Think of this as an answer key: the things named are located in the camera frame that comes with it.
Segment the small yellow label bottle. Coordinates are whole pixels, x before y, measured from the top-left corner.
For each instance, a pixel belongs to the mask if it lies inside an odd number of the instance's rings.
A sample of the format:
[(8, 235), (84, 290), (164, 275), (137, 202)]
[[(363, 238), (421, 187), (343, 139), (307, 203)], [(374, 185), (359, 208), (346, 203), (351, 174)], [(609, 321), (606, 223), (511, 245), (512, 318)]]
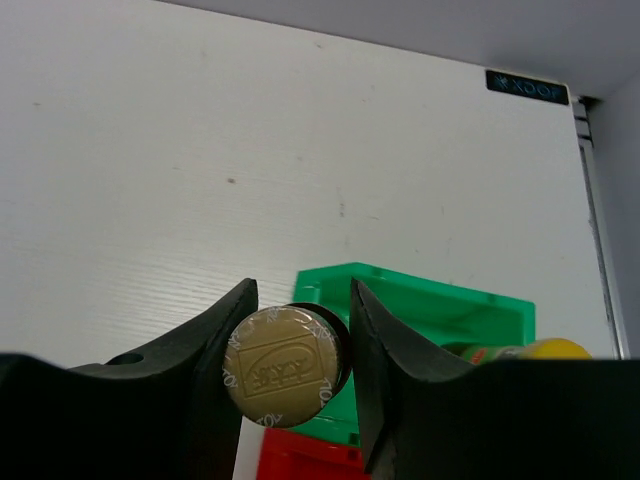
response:
[(321, 412), (352, 370), (347, 325), (328, 308), (295, 302), (258, 310), (228, 338), (223, 383), (243, 416), (291, 428)]

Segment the yellow cap sauce bottle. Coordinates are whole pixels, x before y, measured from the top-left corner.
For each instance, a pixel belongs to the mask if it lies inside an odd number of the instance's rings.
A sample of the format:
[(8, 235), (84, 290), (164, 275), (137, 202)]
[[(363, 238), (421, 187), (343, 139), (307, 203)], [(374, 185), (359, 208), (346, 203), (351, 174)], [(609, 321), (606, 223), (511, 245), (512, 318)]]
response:
[(563, 338), (541, 339), (523, 346), (450, 343), (443, 348), (473, 365), (502, 360), (592, 359), (591, 354), (584, 347)]

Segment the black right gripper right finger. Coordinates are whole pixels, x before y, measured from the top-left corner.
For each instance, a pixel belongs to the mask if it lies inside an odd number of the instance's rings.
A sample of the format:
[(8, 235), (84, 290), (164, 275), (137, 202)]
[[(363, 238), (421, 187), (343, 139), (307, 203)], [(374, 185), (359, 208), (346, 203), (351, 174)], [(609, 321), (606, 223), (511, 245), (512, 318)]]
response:
[(635, 360), (472, 365), (351, 284), (353, 378), (374, 479), (635, 479)]

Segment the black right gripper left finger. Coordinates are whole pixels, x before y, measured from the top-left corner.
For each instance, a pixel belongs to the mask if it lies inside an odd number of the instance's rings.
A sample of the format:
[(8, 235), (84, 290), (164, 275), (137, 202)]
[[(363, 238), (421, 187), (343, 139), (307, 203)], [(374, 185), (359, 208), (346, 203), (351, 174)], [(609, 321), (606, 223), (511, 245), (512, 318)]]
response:
[(1, 357), (5, 479), (229, 479), (241, 415), (227, 342), (258, 306), (244, 279), (213, 306), (110, 361), (70, 369)]

